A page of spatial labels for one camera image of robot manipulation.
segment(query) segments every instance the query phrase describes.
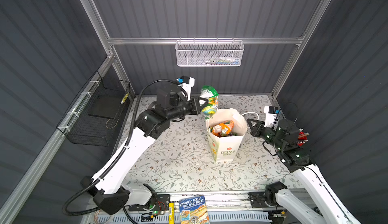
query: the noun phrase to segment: yellow label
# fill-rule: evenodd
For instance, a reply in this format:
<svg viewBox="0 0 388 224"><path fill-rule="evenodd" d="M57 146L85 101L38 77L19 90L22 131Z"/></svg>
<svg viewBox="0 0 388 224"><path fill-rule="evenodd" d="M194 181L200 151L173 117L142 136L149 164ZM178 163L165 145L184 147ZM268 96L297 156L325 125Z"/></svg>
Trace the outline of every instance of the yellow label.
<svg viewBox="0 0 388 224"><path fill-rule="evenodd" d="M126 93L126 94L124 95L123 99L121 100L121 103L122 103L122 104L126 101L126 99L128 98L128 96L129 96L129 93Z"/></svg>
<svg viewBox="0 0 388 224"><path fill-rule="evenodd" d="M174 203L168 203L168 224L174 224Z"/></svg>

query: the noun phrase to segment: white paper bag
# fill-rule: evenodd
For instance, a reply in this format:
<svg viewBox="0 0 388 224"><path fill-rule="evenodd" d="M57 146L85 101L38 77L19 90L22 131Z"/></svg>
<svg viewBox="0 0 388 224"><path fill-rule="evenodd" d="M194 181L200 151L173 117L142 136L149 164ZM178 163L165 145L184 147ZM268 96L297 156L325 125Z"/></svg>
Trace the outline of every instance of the white paper bag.
<svg viewBox="0 0 388 224"><path fill-rule="evenodd" d="M237 134L237 136L225 136L220 138L210 132L210 127L218 125L226 120L233 120L234 126L232 133ZM244 117L233 108L219 109L216 114L213 115L212 119L206 120L206 132L215 162L232 161L234 159L241 141L245 136L247 127Z"/></svg>

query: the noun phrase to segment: white cable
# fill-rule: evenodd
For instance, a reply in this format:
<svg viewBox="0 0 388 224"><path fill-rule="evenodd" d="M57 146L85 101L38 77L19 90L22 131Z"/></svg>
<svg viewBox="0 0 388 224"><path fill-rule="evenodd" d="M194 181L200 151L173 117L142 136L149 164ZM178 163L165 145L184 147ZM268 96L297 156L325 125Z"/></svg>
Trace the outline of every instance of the white cable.
<svg viewBox="0 0 388 224"><path fill-rule="evenodd" d="M257 115L257 119L259 120L259 114L257 114L256 112L246 112L246 113L244 113L244 114L241 114L241 115L246 115L246 114L249 114L249 113L253 113L253 114L256 114Z"/></svg>

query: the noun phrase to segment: chip bag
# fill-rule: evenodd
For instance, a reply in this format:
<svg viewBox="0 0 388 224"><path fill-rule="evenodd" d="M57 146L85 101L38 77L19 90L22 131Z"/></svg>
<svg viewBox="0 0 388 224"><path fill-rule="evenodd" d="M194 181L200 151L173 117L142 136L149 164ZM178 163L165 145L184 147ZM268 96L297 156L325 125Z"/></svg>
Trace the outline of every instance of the chip bag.
<svg viewBox="0 0 388 224"><path fill-rule="evenodd" d="M230 134L233 129L233 126L233 120L227 120L218 125L215 125L211 130L211 133L218 137L224 137Z"/></svg>
<svg viewBox="0 0 388 224"><path fill-rule="evenodd" d="M205 115L206 119L212 118L218 110L217 91L212 86L203 86L200 97L208 99L208 104L202 109L202 113Z"/></svg>

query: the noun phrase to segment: snack package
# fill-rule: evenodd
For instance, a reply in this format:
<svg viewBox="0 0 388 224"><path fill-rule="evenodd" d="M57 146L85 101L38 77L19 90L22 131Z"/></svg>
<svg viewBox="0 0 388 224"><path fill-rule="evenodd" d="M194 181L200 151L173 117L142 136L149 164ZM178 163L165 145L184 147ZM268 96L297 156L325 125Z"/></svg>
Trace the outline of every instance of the snack package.
<svg viewBox="0 0 388 224"><path fill-rule="evenodd" d="M224 137L230 134L233 129L233 126L233 120L227 120L218 125L215 125L211 130L211 133L218 137Z"/></svg>
<svg viewBox="0 0 388 224"><path fill-rule="evenodd" d="M218 110L218 93L212 86L203 86L201 89L202 98L209 100L208 104L202 109L206 119L212 118Z"/></svg>
<svg viewBox="0 0 388 224"><path fill-rule="evenodd" d="M179 201L181 224L209 224L208 208L203 195Z"/></svg>

